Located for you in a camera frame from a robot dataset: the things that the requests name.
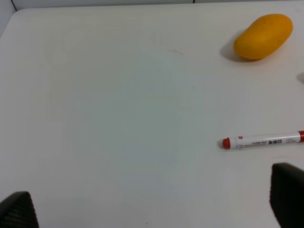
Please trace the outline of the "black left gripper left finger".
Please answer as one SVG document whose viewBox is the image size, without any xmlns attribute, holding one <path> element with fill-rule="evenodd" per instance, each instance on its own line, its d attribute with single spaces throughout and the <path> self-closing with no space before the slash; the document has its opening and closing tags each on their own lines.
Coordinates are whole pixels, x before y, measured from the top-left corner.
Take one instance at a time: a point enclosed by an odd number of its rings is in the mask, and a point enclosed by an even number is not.
<svg viewBox="0 0 304 228">
<path fill-rule="evenodd" d="M 34 204 L 28 191 L 14 192 L 0 202 L 0 227 L 39 227 Z"/>
</svg>

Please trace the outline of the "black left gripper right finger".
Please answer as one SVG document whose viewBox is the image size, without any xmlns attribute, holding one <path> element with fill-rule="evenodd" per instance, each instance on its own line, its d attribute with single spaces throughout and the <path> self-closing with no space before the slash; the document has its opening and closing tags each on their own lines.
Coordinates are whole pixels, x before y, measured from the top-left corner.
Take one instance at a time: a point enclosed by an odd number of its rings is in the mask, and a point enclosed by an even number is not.
<svg viewBox="0 0 304 228">
<path fill-rule="evenodd" d="M 304 226 L 304 171 L 289 164 L 272 166 L 270 205 L 282 228 Z"/>
</svg>

